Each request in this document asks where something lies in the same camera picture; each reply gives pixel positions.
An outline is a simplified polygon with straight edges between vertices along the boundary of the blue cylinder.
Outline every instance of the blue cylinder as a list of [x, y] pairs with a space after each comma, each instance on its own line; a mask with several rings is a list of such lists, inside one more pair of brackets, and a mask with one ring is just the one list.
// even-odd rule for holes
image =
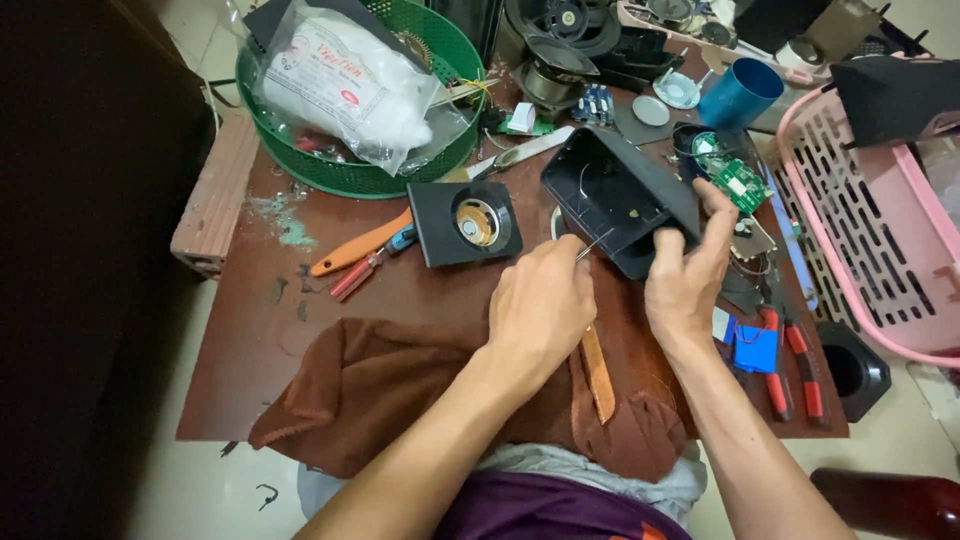
[[783, 81], [772, 67], [752, 58], [731, 64], [700, 99], [703, 124], [717, 130], [746, 128], [783, 94]]

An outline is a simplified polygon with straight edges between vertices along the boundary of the green basket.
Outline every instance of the green basket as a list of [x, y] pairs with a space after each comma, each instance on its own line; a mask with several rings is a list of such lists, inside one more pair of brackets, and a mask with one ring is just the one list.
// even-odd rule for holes
[[[483, 64], [476, 49], [459, 28], [435, 12], [408, 0], [361, 0], [387, 28], [408, 31], [426, 42], [433, 53], [433, 71], [441, 81], [450, 77], [475, 79]], [[470, 127], [446, 149], [410, 176], [391, 177], [368, 163], [339, 163], [307, 154], [293, 146], [287, 133], [276, 130], [263, 106], [254, 101], [250, 88], [263, 54], [241, 47], [237, 55], [237, 88], [250, 111], [257, 134], [267, 152], [298, 180], [323, 191], [360, 199], [389, 199], [407, 194], [407, 183], [433, 182], [462, 165], [476, 146], [477, 114]]]

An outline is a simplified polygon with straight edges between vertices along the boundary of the brown towel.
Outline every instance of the brown towel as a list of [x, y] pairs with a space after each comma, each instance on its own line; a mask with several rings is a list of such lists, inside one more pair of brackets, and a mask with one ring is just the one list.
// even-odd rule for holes
[[[487, 328], [342, 319], [307, 349], [300, 371], [256, 421], [269, 446], [348, 479], [409, 428], [487, 341]], [[522, 406], [491, 443], [552, 443], [623, 477], [658, 481], [687, 440], [680, 417], [642, 393], [617, 396], [601, 426], [579, 352]]]

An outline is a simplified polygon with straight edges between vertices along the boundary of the green paint stain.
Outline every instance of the green paint stain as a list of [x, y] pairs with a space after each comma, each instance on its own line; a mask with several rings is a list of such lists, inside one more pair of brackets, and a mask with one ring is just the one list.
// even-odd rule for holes
[[303, 223], [294, 216], [294, 209], [287, 208], [289, 200], [283, 193], [278, 193], [273, 199], [251, 197], [253, 211], [265, 220], [273, 222], [279, 231], [280, 245], [294, 246], [308, 251], [317, 245], [317, 241], [306, 234]]

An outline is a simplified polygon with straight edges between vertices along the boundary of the tile floor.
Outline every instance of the tile floor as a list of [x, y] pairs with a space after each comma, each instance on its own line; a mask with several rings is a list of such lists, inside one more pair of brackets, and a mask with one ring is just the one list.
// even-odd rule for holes
[[[222, 0], [153, 0], [187, 64], [208, 80], [232, 78], [236, 40]], [[235, 88], [222, 93], [239, 104]], [[181, 538], [289, 538], [304, 522], [296, 489], [296, 463], [241, 444], [221, 458], [221, 443], [176, 442], [174, 434], [203, 339], [216, 282], [197, 286], [174, 376], [162, 400], [145, 473], [133, 498], [127, 536], [144, 540]], [[839, 466], [865, 471], [933, 475], [960, 480], [957, 452], [901, 359], [891, 358], [893, 388], [848, 440], [787, 441], [805, 470]], [[258, 508], [279, 491], [274, 503]], [[695, 538], [732, 538], [712, 479], [689, 524]], [[863, 540], [879, 538], [861, 533]]]

